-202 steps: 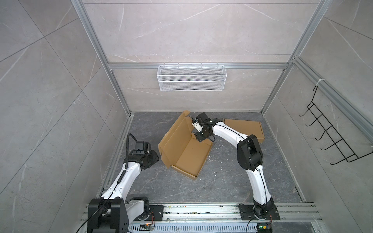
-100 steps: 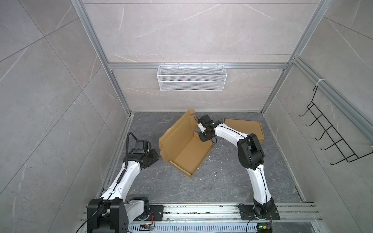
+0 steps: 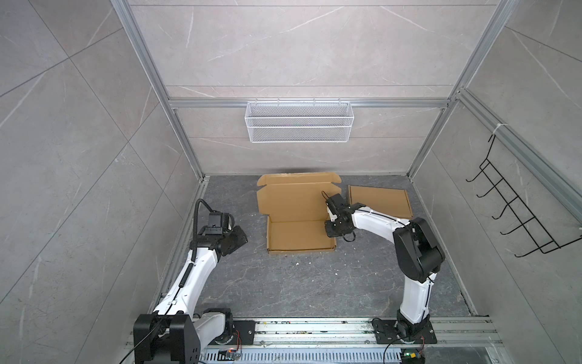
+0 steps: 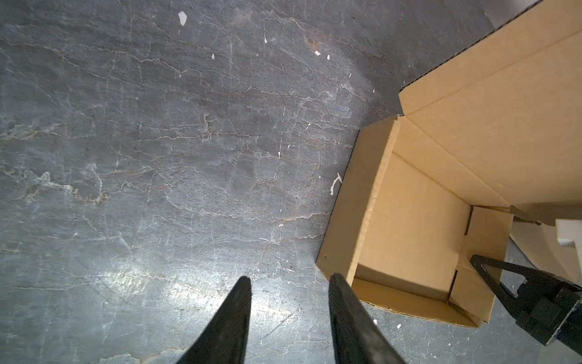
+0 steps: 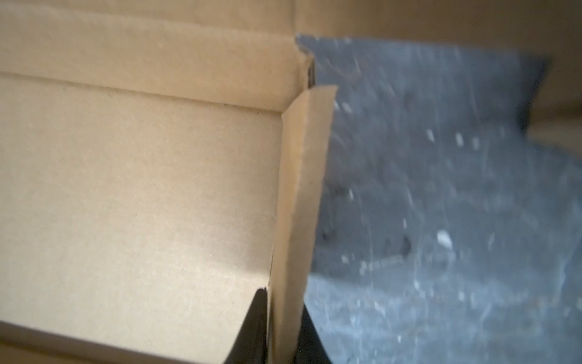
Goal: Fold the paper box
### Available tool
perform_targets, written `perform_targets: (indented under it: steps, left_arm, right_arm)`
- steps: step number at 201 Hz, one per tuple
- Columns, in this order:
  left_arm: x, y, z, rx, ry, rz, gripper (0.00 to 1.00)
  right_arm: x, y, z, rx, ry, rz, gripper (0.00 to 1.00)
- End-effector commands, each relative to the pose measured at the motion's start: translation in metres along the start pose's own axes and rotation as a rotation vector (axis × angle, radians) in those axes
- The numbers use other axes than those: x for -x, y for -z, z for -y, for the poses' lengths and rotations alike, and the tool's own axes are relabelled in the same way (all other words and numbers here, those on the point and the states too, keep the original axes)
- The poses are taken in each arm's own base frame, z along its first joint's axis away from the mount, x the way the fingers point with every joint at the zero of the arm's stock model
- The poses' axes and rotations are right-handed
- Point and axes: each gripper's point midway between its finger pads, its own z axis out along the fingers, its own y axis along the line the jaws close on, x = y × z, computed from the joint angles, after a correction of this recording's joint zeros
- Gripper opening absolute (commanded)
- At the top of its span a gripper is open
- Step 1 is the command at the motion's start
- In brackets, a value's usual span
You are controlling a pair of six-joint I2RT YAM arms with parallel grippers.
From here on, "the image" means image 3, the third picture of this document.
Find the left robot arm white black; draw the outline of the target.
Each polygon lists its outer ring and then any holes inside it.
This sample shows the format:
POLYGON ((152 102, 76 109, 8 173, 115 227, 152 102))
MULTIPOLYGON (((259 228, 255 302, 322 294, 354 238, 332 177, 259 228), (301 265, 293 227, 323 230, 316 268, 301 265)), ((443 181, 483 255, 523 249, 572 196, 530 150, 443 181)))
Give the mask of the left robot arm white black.
POLYGON ((199 363, 212 341, 222 344, 234 335, 230 309, 195 313, 206 282, 223 256, 248 239, 229 213, 212 211, 209 223, 196 228, 186 262, 170 291, 153 309, 140 315, 133 326, 135 363, 199 363))

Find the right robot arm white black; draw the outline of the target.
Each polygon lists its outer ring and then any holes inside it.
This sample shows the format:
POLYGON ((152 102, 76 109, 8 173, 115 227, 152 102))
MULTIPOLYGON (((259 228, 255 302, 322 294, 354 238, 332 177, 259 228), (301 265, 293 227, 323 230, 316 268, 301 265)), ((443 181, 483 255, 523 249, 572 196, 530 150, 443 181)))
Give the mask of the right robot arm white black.
POLYGON ((398 266, 405 276, 403 301, 396 314, 396 337, 403 341, 417 339, 430 324, 430 296, 446 259, 430 225, 423 218, 401 219, 361 203, 350 205, 339 194, 322 196, 330 217, 324 223, 329 238, 354 237, 359 229, 394 245, 398 266))

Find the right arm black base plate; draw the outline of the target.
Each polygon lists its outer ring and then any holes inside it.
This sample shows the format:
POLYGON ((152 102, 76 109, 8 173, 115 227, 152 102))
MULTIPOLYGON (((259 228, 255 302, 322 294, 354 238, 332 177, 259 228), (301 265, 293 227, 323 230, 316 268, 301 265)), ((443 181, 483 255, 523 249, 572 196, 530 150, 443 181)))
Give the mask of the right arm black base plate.
POLYGON ((411 324, 404 318, 398 320, 374 318, 371 320, 371 325, 378 344, 389 344, 393 341, 396 344, 437 343, 429 317, 417 324, 411 324))

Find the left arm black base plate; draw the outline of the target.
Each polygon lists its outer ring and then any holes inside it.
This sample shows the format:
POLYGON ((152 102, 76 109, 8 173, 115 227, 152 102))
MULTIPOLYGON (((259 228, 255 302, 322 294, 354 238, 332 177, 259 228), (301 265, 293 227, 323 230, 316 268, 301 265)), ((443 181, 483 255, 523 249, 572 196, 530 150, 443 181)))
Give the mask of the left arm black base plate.
POLYGON ((256 334, 256 322, 253 320, 227 321, 222 335, 215 339, 219 345, 252 345, 256 334))

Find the brown cardboard box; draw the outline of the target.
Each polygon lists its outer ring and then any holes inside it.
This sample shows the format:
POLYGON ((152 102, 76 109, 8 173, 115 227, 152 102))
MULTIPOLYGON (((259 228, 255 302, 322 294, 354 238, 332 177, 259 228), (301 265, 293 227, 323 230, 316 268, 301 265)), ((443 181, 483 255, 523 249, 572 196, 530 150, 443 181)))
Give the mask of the brown cardboard box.
POLYGON ((395 218, 414 218, 406 190, 350 185, 348 196, 351 205, 361 203, 374 211, 395 218))
POLYGON ((333 251, 336 239, 327 236, 325 197, 342 192, 333 172, 264 174, 257 192, 259 212, 268 217, 270 254, 333 251))

